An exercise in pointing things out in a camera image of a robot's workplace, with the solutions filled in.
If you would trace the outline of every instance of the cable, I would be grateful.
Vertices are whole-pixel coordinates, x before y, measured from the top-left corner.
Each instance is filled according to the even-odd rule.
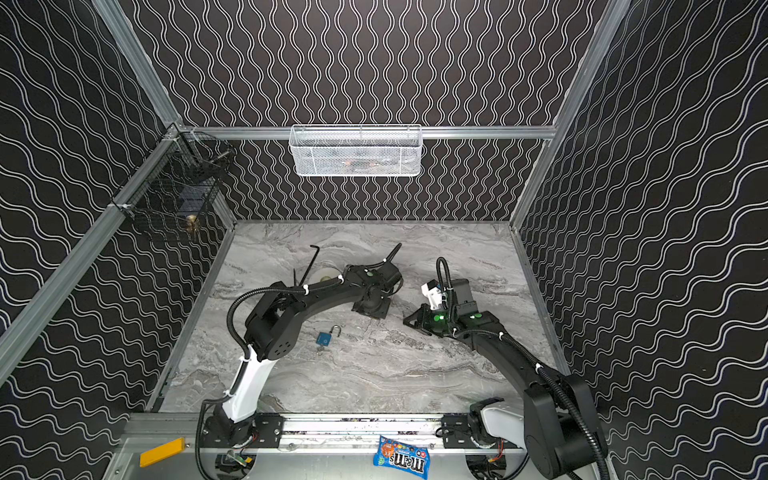
[[[397,245],[395,245],[395,248],[393,248],[392,251],[389,252],[389,255],[387,255],[386,258],[384,260],[382,260],[381,262],[371,263],[370,265],[363,265],[363,266],[365,268],[379,268],[384,263],[387,263],[387,262],[391,263],[392,259],[395,258],[395,255],[400,250],[400,247],[402,247],[402,243],[398,243]]]
[[[240,306],[241,303],[248,300],[252,296],[261,295],[262,293],[301,293],[302,295],[305,295],[307,293],[319,292],[320,290],[325,290],[327,288],[331,288],[332,286],[337,286],[340,284],[341,284],[341,280],[337,280],[335,283],[316,287],[311,290],[310,289],[304,290],[303,286],[296,286],[294,288],[276,288],[272,286],[265,286],[262,288],[251,290],[249,292],[245,292],[244,294],[238,296],[234,302],[232,302],[230,309],[227,311],[227,331],[230,333],[230,336],[232,336],[235,342],[237,342],[237,345],[239,345],[240,348],[243,349],[243,358],[249,359],[250,351],[248,350],[248,344],[245,342],[245,340],[243,340],[243,337],[241,337],[237,333],[237,330],[235,330],[235,325],[234,325],[235,311],[237,310],[237,307]],[[233,387],[230,390],[231,390],[231,393],[234,394],[235,388]]]
[[[504,456],[504,440],[501,440],[500,442],[497,441],[496,443],[498,444],[498,454],[494,458],[488,460],[490,463],[493,463]]]
[[[528,452],[525,453],[525,457],[523,457],[523,461],[520,462],[520,465],[511,472],[509,475],[505,476],[504,478],[501,478],[500,480],[515,480],[515,478],[518,477],[522,473],[522,471],[525,469],[525,466],[528,464],[528,460],[531,459],[531,456],[528,454]]]
[[[400,284],[397,286],[397,289],[394,292],[391,293],[384,293],[384,296],[393,296],[395,293],[398,293],[400,289],[402,288],[402,285],[405,283],[405,279],[400,277]]]
[[[203,463],[200,460],[200,434],[203,432],[203,420],[205,419],[205,413],[211,406],[219,405],[229,399],[229,396],[225,396],[220,399],[205,399],[203,400],[203,403],[200,404],[200,415],[197,417],[197,428],[195,429],[194,434],[194,462],[195,465],[197,465],[197,471],[200,473],[200,475],[203,476],[203,478],[205,478],[205,480],[219,480],[218,478],[214,478],[208,475],[208,472],[205,471],[205,468],[203,468]]]
[[[251,444],[253,444],[256,441],[256,439],[258,439],[258,438],[259,438],[259,432],[256,432],[253,435],[251,435],[250,436],[250,441],[247,444],[243,445],[243,448],[240,449],[240,453],[238,453],[238,455],[242,455],[243,454],[243,450],[245,450],[248,447],[250,447]]]
[[[568,410],[568,413],[571,414],[571,418],[576,422],[576,425],[578,425],[581,433],[584,434],[584,437],[587,439],[587,443],[592,450],[594,462],[598,465],[600,480],[610,480],[611,475],[608,473],[608,465],[605,461],[605,455],[603,455],[603,450],[600,448],[598,439],[592,432],[590,432],[589,428],[587,427],[587,423],[581,416],[581,412],[579,412],[578,408],[576,408],[576,405],[574,405],[570,397],[568,397],[568,394],[565,392],[565,390],[563,390],[563,387],[561,387],[560,384],[555,382],[552,377],[549,376],[546,368],[543,368],[546,365],[541,360],[536,358],[536,356],[529,352],[528,349],[526,349],[520,342],[513,339],[509,334],[499,336],[498,333],[483,329],[467,329],[462,330],[461,332],[457,332],[457,335],[463,334],[492,336],[515,347],[525,357],[525,359],[528,360],[531,365],[534,366],[534,368],[536,368],[536,373],[547,383],[549,388],[554,393],[554,396],[557,397],[560,404],[563,405],[566,410]]]
[[[441,267],[445,270],[445,276],[441,272]],[[453,292],[453,282],[451,281],[451,270],[448,268],[448,261],[444,257],[438,257],[435,262],[435,268],[437,269],[438,282],[445,295],[445,324],[449,327],[454,327],[453,308],[455,293]]]

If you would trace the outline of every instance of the white wavy line pattern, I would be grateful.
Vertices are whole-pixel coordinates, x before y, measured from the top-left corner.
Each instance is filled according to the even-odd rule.
[[[418,177],[300,177],[284,141],[244,141],[222,193],[240,219],[509,220],[540,140],[426,141]]]
[[[606,0],[122,0],[187,124],[554,123]]]
[[[768,475],[768,4],[636,0],[521,236],[625,480]]]
[[[164,127],[88,0],[0,4],[0,333]]]
[[[215,214],[189,244],[152,243],[124,223],[0,387],[0,478],[102,477],[223,234]]]

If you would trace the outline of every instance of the blue padlock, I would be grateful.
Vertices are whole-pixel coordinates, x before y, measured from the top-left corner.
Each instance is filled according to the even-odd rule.
[[[339,329],[339,334],[336,336],[341,336],[341,327],[334,325],[331,327],[330,333],[320,332],[315,343],[322,346],[328,346],[331,343],[331,338],[333,338],[333,329]]]

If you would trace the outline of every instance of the black robotic arm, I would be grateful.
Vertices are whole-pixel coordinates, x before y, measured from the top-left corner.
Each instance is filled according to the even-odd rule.
[[[354,303],[352,310],[362,315],[385,318],[390,297],[397,291],[396,285],[402,286],[402,275],[392,264],[400,247],[398,244],[379,263],[348,265],[335,279],[293,287],[276,282],[238,298],[227,314],[227,326],[243,348],[242,363],[227,396],[204,401],[196,451],[201,443],[229,446],[247,443],[264,381],[272,365],[296,345],[306,319],[344,303]],[[440,271],[441,261],[445,265],[445,277]],[[493,313],[479,312],[469,282],[452,280],[442,258],[438,259],[438,278],[439,281],[433,280],[422,288],[430,305],[422,304],[403,323],[426,335],[447,336],[470,346],[490,360],[521,393],[525,408],[525,447],[545,478],[555,478],[597,462],[601,480],[607,480],[604,460],[607,446],[591,391],[584,380],[574,375],[563,376],[546,366],[512,338]],[[263,296],[247,317],[243,339],[232,325],[233,312],[246,298],[256,294]],[[204,413],[211,405],[215,406],[214,414],[203,429]],[[558,407],[567,413],[558,411]],[[200,473],[210,478],[199,462],[199,455],[197,458]]]

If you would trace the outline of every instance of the marble tabletop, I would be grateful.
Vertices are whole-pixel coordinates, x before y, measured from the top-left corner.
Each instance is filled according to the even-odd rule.
[[[386,319],[352,312],[351,304],[309,318],[293,351],[277,362],[259,400],[264,412],[465,412],[469,404],[518,393],[484,357],[450,339],[425,336],[402,319],[425,298],[421,285],[435,278],[435,260],[447,259],[453,278],[469,279],[480,310],[492,311],[535,355],[553,364],[541,322],[502,223],[242,223],[213,292],[167,391],[162,412],[194,412],[231,384],[240,348],[225,326],[232,301],[277,280],[300,278],[314,249],[313,270],[375,263],[398,242],[393,263],[405,283]],[[243,321],[258,301],[246,301]],[[318,351],[319,332],[342,327]]]

